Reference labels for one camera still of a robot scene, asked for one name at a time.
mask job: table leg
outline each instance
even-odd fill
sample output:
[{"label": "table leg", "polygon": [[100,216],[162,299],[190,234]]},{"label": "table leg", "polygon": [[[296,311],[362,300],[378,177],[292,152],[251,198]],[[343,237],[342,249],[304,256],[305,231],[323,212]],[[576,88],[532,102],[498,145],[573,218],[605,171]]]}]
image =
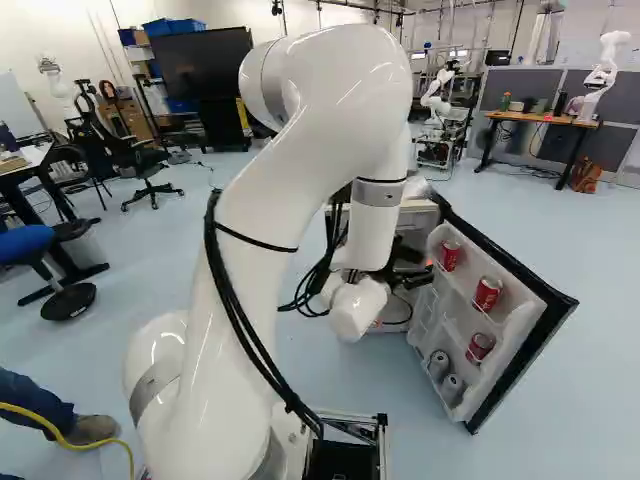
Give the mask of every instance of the table leg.
[{"label": "table leg", "polygon": [[482,153],[482,160],[480,161],[480,165],[478,165],[473,171],[476,173],[480,173],[482,170],[491,165],[491,149],[493,148],[493,142],[496,139],[496,132],[498,131],[498,125],[500,124],[500,120],[493,119],[491,121],[491,127],[489,128],[489,135],[487,136],[487,144],[484,147],[484,152]]},{"label": "table leg", "polygon": [[584,137],[587,134],[586,128],[580,128],[579,130],[580,130],[580,133],[578,134],[578,140],[576,141],[576,144],[573,147],[573,150],[571,151],[571,156],[569,157],[567,166],[564,167],[564,171],[562,172],[562,175],[560,176],[558,183],[556,183],[556,190],[562,190],[564,186],[567,184],[567,181],[569,180],[569,175],[571,175],[571,169],[575,165],[576,160],[578,160],[578,152],[580,151],[580,147],[582,146],[582,141],[584,140]]},{"label": "table leg", "polygon": [[58,210],[62,212],[65,218],[70,222],[73,220],[77,220],[78,217],[76,216],[75,212],[69,205],[69,202],[67,201],[67,199],[64,198],[64,195],[60,191],[60,188],[58,188],[58,186],[56,186],[56,184],[53,183],[48,176],[42,174],[39,171],[38,171],[38,178],[40,179],[40,183],[42,183],[42,186],[44,186],[47,193],[51,196],[51,199],[57,205]]},{"label": "table leg", "polygon": [[[44,224],[31,204],[26,198],[24,198],[24,195],[17,184],[10,184],[6,182],[0,184],[0,193],[2,193],[5,201],[11,206],[13,211],[16,212],[16,215],[20,217],[25,225]],[[78,268],[73,259],[58,243],[51,245],[49,253],[56,263],[64,270],[65,277],[60,280],[60,284],[62,286],[86,280],[93,275],[109,269],[108,263],[99,263],[85,269]],[[51,287],[41,288],[40,290],[21,298],[18,301],[18,305],[27,305],[35,300],[51,295],[52,293],[53,289],[51,289]]]}]

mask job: jeans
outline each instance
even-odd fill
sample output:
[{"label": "jeans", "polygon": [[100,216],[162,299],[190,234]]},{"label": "jeans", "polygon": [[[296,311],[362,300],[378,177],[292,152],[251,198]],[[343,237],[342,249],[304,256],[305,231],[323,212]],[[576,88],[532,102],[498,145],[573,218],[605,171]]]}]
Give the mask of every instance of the jeans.
[{"label": "jeans", "polygon": [[[62,435],[68,435],[76,422],[73,403],[66,403],[53,393],[40,388],[24,375],[0,367],[0,402],[26,408],[53,423]],[[25,427],[42,430],[48,440],[55,440],[46,427],[18,413],[0,410],[0,417]]]}]

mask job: white robot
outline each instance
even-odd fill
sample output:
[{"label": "white robot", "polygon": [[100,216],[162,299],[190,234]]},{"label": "white robot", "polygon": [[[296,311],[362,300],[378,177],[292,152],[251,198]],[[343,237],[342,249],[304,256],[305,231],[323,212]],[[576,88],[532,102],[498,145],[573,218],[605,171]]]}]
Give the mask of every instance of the white robot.
[{"label": "white robot", "polygon": [[[279,134],[210,201],[189,311],[149,322],[126,358],[154,480],[302,477],[308,443],[292,439],[321,427],[272,365],[283,274],[315,212],[351,181],[341,266],[385,265],[397,223],[412,84],[389,32],[343,25],[260,45],[239,83],[249,110]],[[366,277],[344,288],[335,287],[331,323],[356,339],[386,293]]]},{"label": "white robot", "polygon": [[62,78],[62,69],[56,62],[55,57],[43,53],[38,58],[38,70],[44,73],[49,82],[49,92],[51,96],[58,100],[62,108],[63,117],[72,119],[78,117],[78,111],[73,104],[75,89],[67,85]]},{"label": "white robot", "polygon": [[446,116],[451,111],[451,104],[442,100],[442,97],[436,95],[436,92],[443,89],[455,74],[454,69],[441,68],[436,74],[436,78],[429,84],[425,94],[420,98],[420,105],[435,110],[438,115]]},{"label": "white robot", "polygon": [[577,115],[580,121],[592,119],[598,102],[616,83],[618,66],[614,60],[618,47],[627,44],[629,40],[631,40],[631,34],[619,30],[605,33],[600,37],[600,43],[602,44],[601,63],[596,65],[596,68],[584,79],[584,86],[595,91],[588,93],[584,97],[572,98],[567,106],[567,112],[570,115]]}]

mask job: silver can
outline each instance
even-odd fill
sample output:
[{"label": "silver can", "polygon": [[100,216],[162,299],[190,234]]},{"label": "silver can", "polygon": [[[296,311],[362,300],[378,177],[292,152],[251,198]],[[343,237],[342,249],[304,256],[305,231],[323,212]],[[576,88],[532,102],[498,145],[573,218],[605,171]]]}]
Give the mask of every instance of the silver can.
[{"label": "silver can", "polygon": [[427,366],[427,370],[429,371],[429,375],[433,378],[433,381],[437,384],[442,382],[444,376],[449,373],[449,355],[442,350],[436,350],[431,354],[429,358],[429,365]]}]

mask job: fridge door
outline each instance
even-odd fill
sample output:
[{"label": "fridge door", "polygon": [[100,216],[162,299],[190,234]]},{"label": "fridge door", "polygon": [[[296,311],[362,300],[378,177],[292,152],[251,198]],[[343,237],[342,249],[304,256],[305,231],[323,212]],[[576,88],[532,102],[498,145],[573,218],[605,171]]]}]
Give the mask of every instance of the fridge door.
[{"label": "fridge door", "polygon": [[[428,238],[434,282],[417,302],[408,342],[453,421],[475,434],[524,374],[578,301],[555,290],[482,232],[453,212],[437,193],[440,225]],[[454,270],[443,266],[442,243],[460,244]],[[498,279],[502,291],[488,312],[475,302],[483,276]],[[492,343],[483,358],[469,346],[475,334]],[[440,363],[434,354],[444,353]]]}]

